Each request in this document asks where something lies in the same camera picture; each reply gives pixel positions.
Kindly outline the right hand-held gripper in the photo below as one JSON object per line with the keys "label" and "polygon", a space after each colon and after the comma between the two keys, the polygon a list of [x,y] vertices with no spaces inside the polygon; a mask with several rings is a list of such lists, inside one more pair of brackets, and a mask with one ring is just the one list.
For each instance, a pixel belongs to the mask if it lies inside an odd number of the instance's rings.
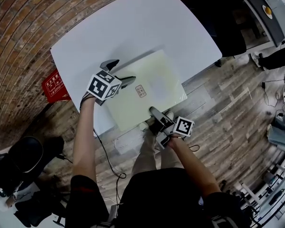
{"label": "right hand-held gripper", "polygon": [[151,106],[149,111],[151,115],[153,115],[155,119],[162,124],[162,128],[156,137],[156,141],[161,149],[166,148],[167,143],[173,134],[179,134],[182,137],[191,136],[192,129],[194,127],[193,121],[183,117],[178,117],[177,121],[174,122],[154,106]]}

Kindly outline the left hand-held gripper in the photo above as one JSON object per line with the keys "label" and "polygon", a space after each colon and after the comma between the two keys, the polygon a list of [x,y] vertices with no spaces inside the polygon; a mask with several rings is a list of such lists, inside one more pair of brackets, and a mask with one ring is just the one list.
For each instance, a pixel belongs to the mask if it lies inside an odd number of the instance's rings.
{"label": "left hand-held gripper", "polygon": [[87,92],[96,97],[96,103],[102,105],[108,98],[114,97],[118,89],[124,89],[132,84],[136,77],[129,76],[119,78],[109,74],[109,72],[119,63],[119,59],[111,59],[101,63],[98,73],[93,74],[88,86]]}

